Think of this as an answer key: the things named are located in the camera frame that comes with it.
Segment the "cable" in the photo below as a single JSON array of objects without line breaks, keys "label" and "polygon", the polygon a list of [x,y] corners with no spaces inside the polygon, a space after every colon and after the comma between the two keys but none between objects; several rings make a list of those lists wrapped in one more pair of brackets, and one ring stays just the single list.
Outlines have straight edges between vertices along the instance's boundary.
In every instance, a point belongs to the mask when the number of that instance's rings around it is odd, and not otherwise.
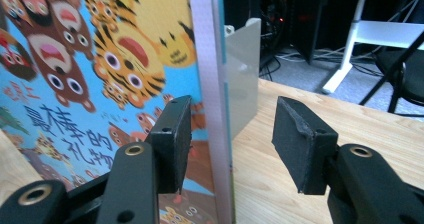
[{"label": "cable", "polygon": [[274,56],[274,59],[277,61],[277,67],[274,68],[272,71],[270,71],[269,70],[269,64],[266,65],[267,72],[266,73],[263,73],[263,74],[260,74],[259,77],[264,77],[264,76],[268,75],[270,81],[272,81],[271,74],[274,73],[274,72],[276,72],[276,71],[278,71],[281,68],[281,62],[275,56]]},{"label": "cable", "polygon": [[363,67],[359,65],[358,63],[352,63],[353,68],[355,68],[357,71],[370,75],[370,76],[376,76],[376,77],[382,77],[383,74],[379,71],[374,71],[369,68]]},{"label": "cable", "polygon": [[314,57],[319,58],[319,57],[329,56],[329,55],[332,55],[333,53],[338,53],[339,51],[344,50],[344,49],[345,49],[345,47],[341,47],[341,48],[339,48],[335,51],[331,51],[331,52],[326,53],[326,54],[322,54],[322,55],[318,55],[318,56],[314,55]]},{"label": "cable", "polygon": [[281,56],[275,56],[275,57],[278,57],[282,60],[289,61],[289,62],[305,62],[305,59],[290,59],[290,58],[285,58]]}]

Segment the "chair leg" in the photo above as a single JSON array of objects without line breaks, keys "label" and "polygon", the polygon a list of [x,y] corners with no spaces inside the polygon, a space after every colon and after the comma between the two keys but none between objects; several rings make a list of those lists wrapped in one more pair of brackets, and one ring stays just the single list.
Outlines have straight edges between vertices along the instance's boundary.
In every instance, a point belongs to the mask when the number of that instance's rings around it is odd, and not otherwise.
[{"label": "chair leg", "polygon": [[392,99],[390,100],[390,105],[389,105],[389,109],[387,110],[387,112],[395,113],[396,105],[397,105],[399,98],[400,98],[399,94],[396,91],[394,91],[393,94],[392,94]]}]

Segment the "black chair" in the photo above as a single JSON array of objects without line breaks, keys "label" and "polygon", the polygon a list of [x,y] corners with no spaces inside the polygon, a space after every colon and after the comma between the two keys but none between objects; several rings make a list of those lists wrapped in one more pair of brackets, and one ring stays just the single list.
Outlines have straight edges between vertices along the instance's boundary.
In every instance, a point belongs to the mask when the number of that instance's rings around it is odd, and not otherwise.
[{"label": "black chair", "polygon": [[[388,81],[393,86],[388,112],[395,113],[400,98],[424,106],[424,51],[418,50],[423,42],[424,31],[405,50],[383,51],[376,54],[375,63],[384,76],[359,104],[365,105],[384,82]],[[396,114],[424,118],[424,115],[418,114]]]}]

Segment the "white panel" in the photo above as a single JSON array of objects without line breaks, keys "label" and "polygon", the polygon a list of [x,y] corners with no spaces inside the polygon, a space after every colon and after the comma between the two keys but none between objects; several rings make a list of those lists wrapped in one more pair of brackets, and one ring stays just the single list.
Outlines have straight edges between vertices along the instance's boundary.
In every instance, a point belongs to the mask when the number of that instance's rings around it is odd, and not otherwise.
[{"label": "white panel", "polygon": [[261,19],[252,18],[247,26],[225,38],[230,102],[231,138],[256,115]]}]

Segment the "table surface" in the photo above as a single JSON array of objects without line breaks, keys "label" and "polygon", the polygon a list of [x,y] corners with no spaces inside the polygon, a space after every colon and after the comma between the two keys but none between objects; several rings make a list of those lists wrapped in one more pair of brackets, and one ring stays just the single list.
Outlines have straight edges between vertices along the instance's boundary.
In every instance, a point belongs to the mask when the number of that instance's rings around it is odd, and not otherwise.
[{"label": "table surface", "polygon": [[[271,143],[278,96],[305,103],[339,133],[339,145],[380,152],[405,181],[424,189],[424,123],[259,80],[258,114],[233,140],[237,223],[331,223],[325,196],[297,194]],[[40,177],[0,132],[0,204]]]}]

